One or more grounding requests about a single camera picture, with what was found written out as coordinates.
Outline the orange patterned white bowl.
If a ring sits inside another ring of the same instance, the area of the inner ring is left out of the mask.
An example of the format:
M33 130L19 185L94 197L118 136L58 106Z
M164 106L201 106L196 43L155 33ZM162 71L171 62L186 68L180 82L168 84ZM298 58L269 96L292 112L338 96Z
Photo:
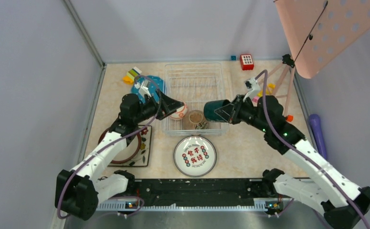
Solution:
M176 112L174 112L173 114L171 114L169 116L169 118L173 119L173 120L180 120L182 119L188 112L188 107L186 105L178 108L176 110Z

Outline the dark green mug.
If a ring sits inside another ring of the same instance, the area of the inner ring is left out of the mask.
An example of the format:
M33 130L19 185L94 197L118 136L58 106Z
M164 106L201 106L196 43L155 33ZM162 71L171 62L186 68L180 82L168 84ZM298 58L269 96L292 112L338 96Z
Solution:
M227 123L228 115L227 114L218 114L216 110L222 108L223 106L229 104L230 101L225 100L214 100L209 101L204 105L203 114L207 121L209 122L220 122Z

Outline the brown flower glazed bowl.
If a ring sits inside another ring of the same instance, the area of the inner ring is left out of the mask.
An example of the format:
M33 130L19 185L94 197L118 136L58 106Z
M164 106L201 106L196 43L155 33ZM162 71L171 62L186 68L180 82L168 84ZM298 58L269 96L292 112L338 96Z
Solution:
M183 130L204 130L209 128L209 122L204 113L200 110L191 110L187 112L182 119Z

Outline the white plate with characters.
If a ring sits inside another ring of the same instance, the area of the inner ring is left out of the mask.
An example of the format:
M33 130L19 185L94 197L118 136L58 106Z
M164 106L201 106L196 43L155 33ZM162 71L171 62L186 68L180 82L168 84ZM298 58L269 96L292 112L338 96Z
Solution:
M188 177L202 177L215 167L217 151L209 139L189 136L175 146L173 161L182 174Z

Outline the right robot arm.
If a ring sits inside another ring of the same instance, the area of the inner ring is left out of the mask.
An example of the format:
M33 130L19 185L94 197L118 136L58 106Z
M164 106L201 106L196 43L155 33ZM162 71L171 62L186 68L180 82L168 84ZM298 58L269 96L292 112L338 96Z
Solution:
M311 183L288 176L279 169L263 172L263 192L285 195L322 214L334 229L351 229L370 209L370 187L360 187L337 171L283 116L283 107L272 95L254 105L242 94L232 101L218 100L204 106L206 119L232 125L244 122L264 133L265 142L303 169Z

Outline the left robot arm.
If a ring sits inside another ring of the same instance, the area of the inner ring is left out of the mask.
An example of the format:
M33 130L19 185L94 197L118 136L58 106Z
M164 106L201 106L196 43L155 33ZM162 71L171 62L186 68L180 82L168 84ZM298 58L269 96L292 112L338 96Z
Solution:
M141 132L139 123L163 120L184 106L184 102L168 97L159 89L156 93L158 101L145 95L144 103L136 94L124 95L118 117L101 143L78 165L60 171L56 178L54 203L59 219L75 216L88 220L99 203L119 193L124 197L135 193L136 185L129 180L128 173L113 174L101 181L98 178L112 160L127 148L127 138Z

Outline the pink toy block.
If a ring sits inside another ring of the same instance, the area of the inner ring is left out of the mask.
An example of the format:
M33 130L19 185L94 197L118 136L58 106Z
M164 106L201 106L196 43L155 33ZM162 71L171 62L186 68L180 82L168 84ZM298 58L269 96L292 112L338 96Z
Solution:
M256 97L254 97L254 98L252 99L252 101L253 101L254 103L258 103L259 98L260 98L260 97L256 96Z

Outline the colourful block stack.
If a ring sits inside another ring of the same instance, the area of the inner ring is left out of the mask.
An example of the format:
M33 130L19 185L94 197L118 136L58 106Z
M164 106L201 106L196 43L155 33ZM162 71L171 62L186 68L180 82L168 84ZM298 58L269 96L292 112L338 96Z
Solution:
M134 83L135 78L141 74L142 71L139 68L133 67L126 73L122 80L124 83L132 85Z

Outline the red rimmed round plate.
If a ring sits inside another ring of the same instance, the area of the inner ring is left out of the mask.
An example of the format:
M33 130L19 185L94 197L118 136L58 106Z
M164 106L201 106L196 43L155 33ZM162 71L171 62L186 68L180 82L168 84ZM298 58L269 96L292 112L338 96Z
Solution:
M132 137L126 138L125 141L127 143L127 147L118 153L116 157L114 157L109 164L110 166L122 165L123 163L133 159L139 152L141 146L141 137L139 133Z

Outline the red white toy block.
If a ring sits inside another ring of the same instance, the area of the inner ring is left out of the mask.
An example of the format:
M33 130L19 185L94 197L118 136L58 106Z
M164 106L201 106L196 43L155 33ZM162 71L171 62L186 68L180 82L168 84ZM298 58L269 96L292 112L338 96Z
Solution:
M254 61L251 54L241 54L239 60L243 71L254 69Z

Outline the square leaf patterned plate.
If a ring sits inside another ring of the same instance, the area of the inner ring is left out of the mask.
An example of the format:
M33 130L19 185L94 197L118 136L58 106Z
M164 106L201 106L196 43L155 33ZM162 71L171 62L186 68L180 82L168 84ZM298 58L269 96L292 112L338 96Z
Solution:
M141 137L141 146L139 152L136 156L118 167L147 167L150 156L151 139L152 139L152 126L148 126L141 132L139 132Z

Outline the orange wooden toy block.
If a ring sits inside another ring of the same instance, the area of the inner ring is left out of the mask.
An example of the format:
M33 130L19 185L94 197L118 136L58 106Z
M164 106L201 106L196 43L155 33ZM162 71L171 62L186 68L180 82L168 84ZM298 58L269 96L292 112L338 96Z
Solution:
M292 122L294 120L294 117L292 115L287 115L285 119L287 122Z

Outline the pink perforated music stand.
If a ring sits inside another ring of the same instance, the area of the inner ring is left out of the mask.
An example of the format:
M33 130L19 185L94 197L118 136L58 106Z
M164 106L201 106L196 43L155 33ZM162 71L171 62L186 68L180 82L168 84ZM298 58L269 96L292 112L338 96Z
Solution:
M259 0L254 27L269 54L291 52L309 107L370 110L370 0Z

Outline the yellow toy frame block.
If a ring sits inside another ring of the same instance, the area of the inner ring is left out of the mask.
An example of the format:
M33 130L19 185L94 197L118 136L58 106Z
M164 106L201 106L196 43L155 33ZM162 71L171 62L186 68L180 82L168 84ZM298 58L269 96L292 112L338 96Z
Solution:
M273 90L275 89L275 84L273 83L269 83L266 88L265 88L265 94L266 95L272 95L273 94ZM258 95L258 97L262 97L263 96L263 90L261 90Z

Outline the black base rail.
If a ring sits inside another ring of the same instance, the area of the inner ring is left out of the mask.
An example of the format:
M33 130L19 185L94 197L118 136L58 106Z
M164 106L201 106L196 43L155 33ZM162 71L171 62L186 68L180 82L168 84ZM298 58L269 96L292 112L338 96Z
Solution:
M287 200L259 178L136 179L121 196L140 197L146 207L252 207L263 200L281 208Z

